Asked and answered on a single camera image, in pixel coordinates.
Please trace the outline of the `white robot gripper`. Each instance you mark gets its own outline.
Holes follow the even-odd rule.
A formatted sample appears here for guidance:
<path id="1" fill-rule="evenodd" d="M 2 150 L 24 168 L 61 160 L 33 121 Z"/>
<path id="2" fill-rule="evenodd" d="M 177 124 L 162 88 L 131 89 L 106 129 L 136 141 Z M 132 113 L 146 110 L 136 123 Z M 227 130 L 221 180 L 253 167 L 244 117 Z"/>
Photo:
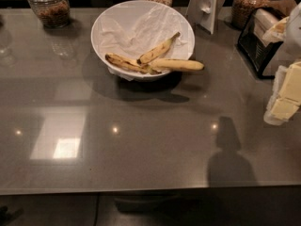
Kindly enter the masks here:
<path id="1" fill-rule="evenodd" d="M 301 2 L 286 23 L 284 47 L 295 59 L 301 58 Z M 271 125 L 281 125 L 298 111 L 300 105 L 301 62 L 297 61 L 288 68 L 279 66 L 263 120 Z"/>

